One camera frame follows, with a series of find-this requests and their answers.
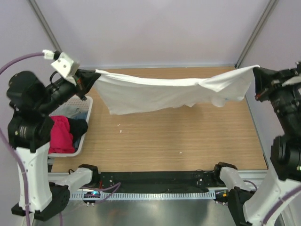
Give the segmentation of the white t shirt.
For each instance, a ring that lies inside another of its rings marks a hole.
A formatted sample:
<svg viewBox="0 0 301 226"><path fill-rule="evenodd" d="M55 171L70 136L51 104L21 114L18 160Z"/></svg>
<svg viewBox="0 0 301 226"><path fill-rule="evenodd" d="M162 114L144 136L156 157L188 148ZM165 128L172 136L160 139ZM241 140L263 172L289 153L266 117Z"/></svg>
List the white t shirt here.
<svg viewBox="0 0 301 226"><path fill-rule="evenodd" d="M146 113L196 103L223 107L227 101L241 101L254 80L253 69L244 67L198 79L151 79L96 70L94 87L110 114Z"/></svg>

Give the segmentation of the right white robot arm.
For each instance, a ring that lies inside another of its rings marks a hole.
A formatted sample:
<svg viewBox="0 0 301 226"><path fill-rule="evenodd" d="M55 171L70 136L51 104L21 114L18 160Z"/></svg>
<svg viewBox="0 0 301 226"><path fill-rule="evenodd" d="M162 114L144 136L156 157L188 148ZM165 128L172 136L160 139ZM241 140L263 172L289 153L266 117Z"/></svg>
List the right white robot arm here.
<svg viewBox="0 0 301 226"><path fill-rule="evenodd" d="M275 71L257 65L237 69L255 82L255 99L269 101L281 127L270 148L270 164L264 180L251 191L234 165L215 165L212 181L226 185L227 203L237 226L272 226L301 191L301 67Z"/></svg>

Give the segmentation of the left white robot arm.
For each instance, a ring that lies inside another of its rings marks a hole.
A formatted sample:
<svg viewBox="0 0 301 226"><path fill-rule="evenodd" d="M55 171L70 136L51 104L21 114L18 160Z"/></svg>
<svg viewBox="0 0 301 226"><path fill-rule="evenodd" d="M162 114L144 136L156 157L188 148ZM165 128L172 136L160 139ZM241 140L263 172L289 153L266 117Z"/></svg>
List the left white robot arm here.
<svg viewBox="0 0 301 226"><path fill-rule="evenodd" d="M59 182L48 180L48 145L54 121L50 115L73 96L86 99L86 93L100 77L94 71L78 70L75 83L60 78L45 86L30 71L15 74L9 81L7 97L14 110L8 124L8 146L16 158L20 179L20 200L12 207L14 215L47 221L61 213L72 193L83 186L99 185L98 168L81 164Z"/></svg>

